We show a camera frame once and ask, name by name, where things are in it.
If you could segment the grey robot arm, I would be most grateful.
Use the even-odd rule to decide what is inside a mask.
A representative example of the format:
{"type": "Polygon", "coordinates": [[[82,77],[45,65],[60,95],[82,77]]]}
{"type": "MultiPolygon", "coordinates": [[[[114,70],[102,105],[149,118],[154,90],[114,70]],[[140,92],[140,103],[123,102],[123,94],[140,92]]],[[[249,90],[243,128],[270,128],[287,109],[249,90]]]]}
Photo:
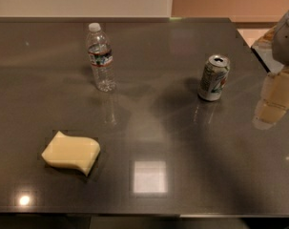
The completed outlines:
{"type": "Polygon", "coordinates": [[[264,79],[253,118],[260,130],[273,127],[289,110],[289,10],[269,34],[273,59],[283,68],[277,73],[268,73],[264,79]]]}

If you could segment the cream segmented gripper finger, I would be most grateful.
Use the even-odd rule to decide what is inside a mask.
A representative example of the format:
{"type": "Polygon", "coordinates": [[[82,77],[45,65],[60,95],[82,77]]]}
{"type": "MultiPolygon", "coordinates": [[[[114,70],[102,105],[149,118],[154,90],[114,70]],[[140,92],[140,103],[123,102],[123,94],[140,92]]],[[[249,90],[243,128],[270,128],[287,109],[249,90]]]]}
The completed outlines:
{"type": "Polygon", "coordinates": [[[278,73],[268,73],[264,79],[253,118],[259,130],[268,130],[289,110],[289,66],[278,73]]]}

